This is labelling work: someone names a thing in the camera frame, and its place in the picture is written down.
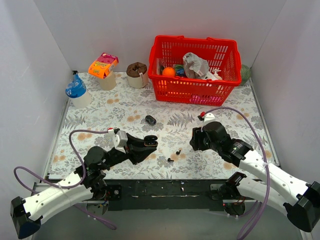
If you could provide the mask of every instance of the red object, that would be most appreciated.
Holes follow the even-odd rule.
[[[193,79],[157,74],[157,59],[165,66],[183,64],[183,56],[192,52],[209,63],[209,71],[220,69],[223,80]],[[221,106],[234,87],[241,83],[241,59],[234,40],[156,36],[149,57],[148,76],[158,101]]]

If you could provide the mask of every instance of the table surface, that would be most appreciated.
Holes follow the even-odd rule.
[[[120,128],[140,139],[156,135],[158,148],[137,165],[126,160],[112,167],[107,172],[108,179],[228,179],[236,171],[254,177],[224,162],[212,150],[193,151],[190,146],[192,128],[202,124],[197,116],[212,106],[157,101],[151,81],[141,89],[130,87],[125,72],[115,72],[116,87],[110,91],[103,91],[97,79],[88,73],[79,76],[92,96],[92,103],[82,109],[69,104],[50,160],[49,179],[63,179],[80,165],[68,140],[72,130],[105,131],[110,127]],[[277,164],[250,84],[235,87],[223,106],[243,112],[260,137],[268,162]],[[262,153],[254,134],[239,114],[226,109],[213,114],[232,138],[242,139]],[[147,124],[146,115],[153,116],[156,125]],[[82,158],[93,146],[106,150],[113,147],[112,136],[108,134],[75,133],[72,141]],[[178,150],[181,150],[180,155],[176,155]]]

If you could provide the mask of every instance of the green ball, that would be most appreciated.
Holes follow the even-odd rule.
[[[240,86],[243,86],[246,84],[246,82],[250,79],[251,77],[251,69],[250,67],[246,65],[241,65],[241,84]]]

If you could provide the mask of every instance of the gray floor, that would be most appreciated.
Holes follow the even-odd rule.
[[[235,240],[248,220],[197,209],[110,211],[105,217],[118,229],[110,230],[70,207],[41,226],[33,240]],[[270,239],[302,240],[302,237],[284,215],[268,207],[246,240]]]

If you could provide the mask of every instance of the brown object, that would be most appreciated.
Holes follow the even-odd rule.
[[[138,78],[140,77],[139,73],[145,74],[146,72],[147,72],[147,65],[138,61],[136,63],[130,64],[126,69],[126,74],[132,78]]]

